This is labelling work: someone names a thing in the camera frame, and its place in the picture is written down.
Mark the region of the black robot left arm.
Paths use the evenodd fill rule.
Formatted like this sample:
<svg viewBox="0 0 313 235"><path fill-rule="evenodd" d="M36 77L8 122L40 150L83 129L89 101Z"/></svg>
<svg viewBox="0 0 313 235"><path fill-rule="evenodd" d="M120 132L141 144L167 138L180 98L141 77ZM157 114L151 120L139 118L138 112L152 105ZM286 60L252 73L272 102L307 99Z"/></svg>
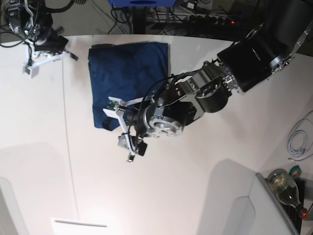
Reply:
<svg viewBox="0 0 313 235"><path fill-rule="evenodd" d="M232 91L245 93L283 70L312 27L312 1L272 0L260 25L200 69L159 80L137 99L110 97L104 113L118 120L128 161L144 156L144 138L178 136L205 113L222 110Z"/></svg>

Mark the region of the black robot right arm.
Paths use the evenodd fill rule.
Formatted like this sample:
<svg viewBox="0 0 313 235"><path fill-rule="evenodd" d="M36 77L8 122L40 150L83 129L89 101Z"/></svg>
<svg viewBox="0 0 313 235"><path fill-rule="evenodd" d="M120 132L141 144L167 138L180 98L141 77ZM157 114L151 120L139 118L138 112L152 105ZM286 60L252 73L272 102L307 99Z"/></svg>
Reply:
<svg viewBox="0 0 313 235"><path fill-rule="evenodd" d="M40 66L62 60L69 56L77 61L78 56L68 50L69 40L62 34L62 26L53 28L53 14L64 13L73 5L83 5L84 0L71 0L61 8L50 8L44 0L9 0L3 7L0 34L16 36L19 41L12 45L1 44L2 48L26 45L26 61L22 73L34 78L39 74Z"/></svg>

